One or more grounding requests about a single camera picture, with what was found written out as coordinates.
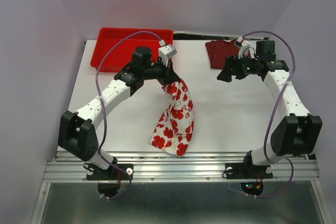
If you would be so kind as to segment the dark red polka-dot skirt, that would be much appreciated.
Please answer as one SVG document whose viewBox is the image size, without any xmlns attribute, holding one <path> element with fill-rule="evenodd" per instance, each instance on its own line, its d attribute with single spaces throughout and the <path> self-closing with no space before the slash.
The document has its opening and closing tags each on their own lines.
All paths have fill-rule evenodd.
<svg viewBox="0 0 336 224">
<path fill-rule="evenodd" d="M 221 70 L 224 68 L 226 58 L 238 56 L 239 49 L 235 46 L 235 40 L 212 40 L 205 43 L 211 69 Z"/>
</svg>

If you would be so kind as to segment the white red floral skirt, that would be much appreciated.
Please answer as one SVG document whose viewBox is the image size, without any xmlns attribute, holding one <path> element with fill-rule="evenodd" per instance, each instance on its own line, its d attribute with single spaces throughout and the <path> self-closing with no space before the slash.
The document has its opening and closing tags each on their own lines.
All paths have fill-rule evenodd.
<svg viewBox="0 0 336 224">
<path fill-rule="evenodd" d="M 149 145 L 173 156 L 184 156 L 194 132 L 194 103 L 183 79 L 165 85 L 170 98 L 149 140 Z"/>
</svg>

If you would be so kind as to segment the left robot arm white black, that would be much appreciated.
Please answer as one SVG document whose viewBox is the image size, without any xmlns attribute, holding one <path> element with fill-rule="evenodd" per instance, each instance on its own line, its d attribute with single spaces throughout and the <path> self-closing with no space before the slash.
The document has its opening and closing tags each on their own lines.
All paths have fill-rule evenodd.
<svg viewBox="0 0 336 224">
<path fill-rule="evenodd" d="M 102 149 L 96 129 L 100 123 L 106 124 L 108 114 L 140 89 L 145 80 L 157 80 L 162 86 L 179 81 L 171 60 L 176 49 L 165 45 L 158 49 L 158 53 L 154 62 L 151 49 L 137 47 L 131 61 L 103 91 L 98 91 L 97 97 L 75 112 L 64 112 L 60 119 L 58 146 L 80 160 L 94 164 L 104 178 L 113 178 L 117 172 L 116 159 Z"/>
</svg>

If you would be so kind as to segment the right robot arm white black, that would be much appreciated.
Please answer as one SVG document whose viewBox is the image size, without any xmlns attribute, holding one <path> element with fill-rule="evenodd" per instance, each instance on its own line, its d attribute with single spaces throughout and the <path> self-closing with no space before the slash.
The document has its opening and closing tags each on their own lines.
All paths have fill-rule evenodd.
<svg viewBox="0 0 336 224">
<path fill-rule="evenodd" d="M 283 60 L 278 60 L 275 42 L 262 40 L 256 43 L 255 56 L 249 58 L 250 43 L 239 37 L 235 41 L 239 49 L 236 56 L 228 57 L 224 69 L 217 76 L 220 81 L 242 80 L 248 75 L 261 77 L 275 100 L 271 117 L 279 114 L 281 121 L 273 132 L 267 131 L 263 146 L 249 151 L 238 164 L 244 175 L 253 177 L 260 167 L 273 164 L 285 156 L 310 154 L 316 145 L 322 128 L 322 119 L 312 115 L 303 105 L 292 82 L 292 71 Z"/>
</svg>

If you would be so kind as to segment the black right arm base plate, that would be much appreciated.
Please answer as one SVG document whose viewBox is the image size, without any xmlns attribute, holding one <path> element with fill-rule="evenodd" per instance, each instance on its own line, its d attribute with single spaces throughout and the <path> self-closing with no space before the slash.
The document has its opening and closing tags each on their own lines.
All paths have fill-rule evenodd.
<svg viewBox="0 0 336 224">
<path fill-rule="evenodd" d="M 225 169 L 222 177 L 226 179 L 271 179 L 273 174 L 270 166 L 255 166 L 247 167 L 244 163 L 225 163 Z"/>
</svg>

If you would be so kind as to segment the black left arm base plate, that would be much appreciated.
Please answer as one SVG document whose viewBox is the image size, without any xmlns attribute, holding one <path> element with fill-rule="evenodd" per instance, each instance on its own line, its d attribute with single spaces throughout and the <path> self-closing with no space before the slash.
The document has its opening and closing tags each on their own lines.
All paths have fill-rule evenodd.
<svg viewBox="0 0 336 224">
<path fill-rule="evenodd" d="M 87 172 L 86 180 L 88 181 L 108 180 L 116 182 L 117 180 L 129 180 L 128 175 L 113 167 L 104 170 L 92 163 L 84 163 L 83 168 Z"/>
</svg>

